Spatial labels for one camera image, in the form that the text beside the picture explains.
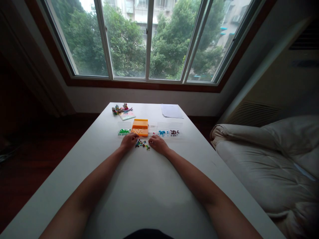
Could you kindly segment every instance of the wooden floor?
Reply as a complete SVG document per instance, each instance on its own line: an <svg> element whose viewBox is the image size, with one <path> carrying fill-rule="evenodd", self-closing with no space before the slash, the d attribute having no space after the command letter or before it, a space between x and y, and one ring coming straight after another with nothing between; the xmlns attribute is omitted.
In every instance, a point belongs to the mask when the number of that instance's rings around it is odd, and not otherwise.
<svg viewBox="0 0 319 239"><path fill-rule="evenodd" d="M10 137L20 147L0 164L0 233L86 132L98 114L48 119ZM189 117L209 141L213 117Z"/></svg>

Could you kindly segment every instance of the orange box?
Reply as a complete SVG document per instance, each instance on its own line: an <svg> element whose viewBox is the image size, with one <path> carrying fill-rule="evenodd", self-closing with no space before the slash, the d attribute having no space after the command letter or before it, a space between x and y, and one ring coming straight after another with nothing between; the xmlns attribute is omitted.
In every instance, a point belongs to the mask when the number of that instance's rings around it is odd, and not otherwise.
<svg viewBox="0 0 319 239"><path fill-rule="evenodd" d="M149 121L147 119L134 119L132 131L137 133L139 136L147 137L149 135Z"/></svg>
<svg viewBox="0 0 319 239"><path fill-rule="evenodd" d="M148 129L149 128L148 125L149 125L148 119L134 119L132 128Z"/></svg>

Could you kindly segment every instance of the toy figure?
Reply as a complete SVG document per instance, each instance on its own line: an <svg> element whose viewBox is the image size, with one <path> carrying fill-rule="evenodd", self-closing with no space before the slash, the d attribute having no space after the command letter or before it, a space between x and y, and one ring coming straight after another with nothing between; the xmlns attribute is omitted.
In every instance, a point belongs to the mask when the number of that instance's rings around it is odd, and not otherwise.
<svg viewBox="0 0 319 239"><path fill-rule="evenodd" d="M121 113L121 112L127 112L127 111L131 111L131 110L133 110L133 108L130 108L130 109L129 109L129 108L127 107L127 103L124 103L124 105L123 105L122 108L119 108L118 105L116 105L115 108L112 107L112 112L113 112L114 115L118 115L118 114Z"/></svg>
<svg viewBox="0 0 319 239"><path fill-rule="evenodd" d="M112 112L114 115L118 115L118 111L114 107L112 107Z"/></svg>
<svg viewBox="0 0 319 239"><path fill-rule="evenodd" d="M129 108L127 107L127 103L124 103L123 105L124 110L128 110Z"/></svg>

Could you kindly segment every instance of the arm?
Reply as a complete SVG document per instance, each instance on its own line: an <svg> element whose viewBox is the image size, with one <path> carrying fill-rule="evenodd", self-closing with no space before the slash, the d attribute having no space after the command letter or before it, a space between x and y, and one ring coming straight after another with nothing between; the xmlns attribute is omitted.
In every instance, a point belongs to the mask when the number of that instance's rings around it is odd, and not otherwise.
<svg viewBox="0 0 319 239"><path fill-rule="evenodd" d="M171 150L158 135L149 144L175 167L183 181L207 210L218 238L262 238L235 204L198 168Z"/></svg>
<svg viewBox="0 0 319 239"><path fill-rule="evenodd" d="M137 137L134 133L126 135L121 146L83 180L56 213L40 239L81 238L90 213L104 194L121 159L136 144Z"/></svg>

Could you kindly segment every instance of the paper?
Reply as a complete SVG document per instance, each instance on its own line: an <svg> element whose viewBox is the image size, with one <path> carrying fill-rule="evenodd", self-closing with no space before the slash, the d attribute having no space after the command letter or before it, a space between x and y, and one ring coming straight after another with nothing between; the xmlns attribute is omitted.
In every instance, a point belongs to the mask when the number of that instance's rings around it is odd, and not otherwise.
<svg viewBox="0 0 319 239"><path fill-rule="evenodd" d="M179 119L183 119L183 115L179 110L179 106L178 105L164 105L161 104L160 105L162 108L162 114L165 117L170 117L170 118L179 118Z"/></svg>

